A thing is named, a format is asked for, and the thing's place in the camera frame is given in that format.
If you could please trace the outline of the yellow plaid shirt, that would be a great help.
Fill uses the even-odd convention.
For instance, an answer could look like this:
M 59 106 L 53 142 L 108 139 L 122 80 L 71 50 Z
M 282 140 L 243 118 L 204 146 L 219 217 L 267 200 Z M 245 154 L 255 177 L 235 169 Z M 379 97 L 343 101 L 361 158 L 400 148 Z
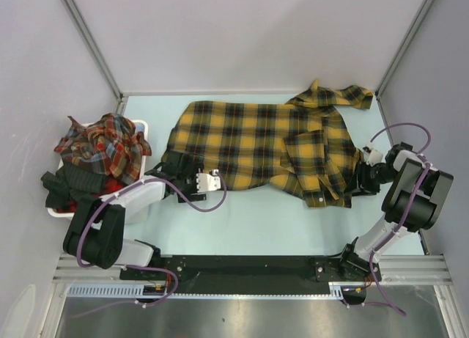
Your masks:
M 171 129 L 166 151 L 217 169 L 230 191 L 271 185 L 308 207 L 352 206 L 346 190 L 363 153 L 337 106 L 367 110 L 372 91 L 357 85 L 321 87 L 314 81 L 284 104 L 189 103 Z

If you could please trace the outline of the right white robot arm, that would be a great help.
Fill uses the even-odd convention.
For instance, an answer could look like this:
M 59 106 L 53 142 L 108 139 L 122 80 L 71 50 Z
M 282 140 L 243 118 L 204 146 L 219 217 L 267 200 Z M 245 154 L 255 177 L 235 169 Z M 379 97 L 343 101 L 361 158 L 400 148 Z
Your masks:
M 346 280 L 364 279 L 374 273 L 381 255 L 399 239 L 430 229 L 437 221 L 454 177 L 436 169 L 422 154 L 404 142 L 394 145 L 379 162 L 376 150 L 366 148 L 368 158 L 357 164 L 346 192 L 371 196 L 380 186 L 391 187 L 383 200 L 383 216 L 364 235 L 347 244 L 338 261 Z

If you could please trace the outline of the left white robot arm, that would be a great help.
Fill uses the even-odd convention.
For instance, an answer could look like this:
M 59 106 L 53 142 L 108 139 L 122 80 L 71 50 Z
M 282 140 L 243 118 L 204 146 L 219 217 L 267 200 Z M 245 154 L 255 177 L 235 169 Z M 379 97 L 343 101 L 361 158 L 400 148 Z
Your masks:
M 64 252 L 83 267 L 136 266 L 144 278 L 154 279 L 162 270 L 161 260 L 155 257 L 158 249 L 125 238 L 125 227 L 146 221 L 150 205 L 173 194 L 179 202 L 204 200 L 196 184 L 202 170 L 202 162 L 192 155 L 170 152 L 133 184 L 104 196 L 82 197 L 64 237 Z

